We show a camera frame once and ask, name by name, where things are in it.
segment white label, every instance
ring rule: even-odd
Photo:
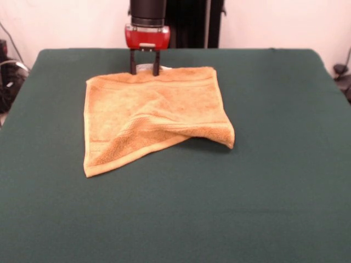
[[[161,70],[170,70],[171,67],[161,66]],[[144,70],[154,70],[154,64],[139,64],[137,65],[137,73]]]

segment towel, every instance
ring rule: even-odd
[[[92,177],[149,153],[202,137],[234,146],[211,67],[118,73],[87,81],[84,171]]]

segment green table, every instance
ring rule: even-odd
[[[40,53],[0,131],[0,262],[351,261],[351,107],[318,55],[164,52],[218,71],[234,149],[191,139],[86,179],[85,81],[128,59]]]

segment white wall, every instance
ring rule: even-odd
[[[129,0],[0,0],[0,5],[0,20],[29,66],[44,48],[126,47]],[[222,48],[313,48],[331,71],[351,45],[351,0],[225,0],[225,5]]]
[[[45,48],[127,47],[128,7],[129,0],[0,0],[0,20],[32,66]]]
[[[312,48],[329,72],[351,46],[351,0],[225,0],[221,48]]]

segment robotic arm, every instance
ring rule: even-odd
[[[131,23],[126,25],[126,41],[131,52],[131,74],[137,74],[136,50],[155,52],[154,76],[160,73],[160,51],[167,49],[171,32],[165,26],[167,0],[131,0]]]

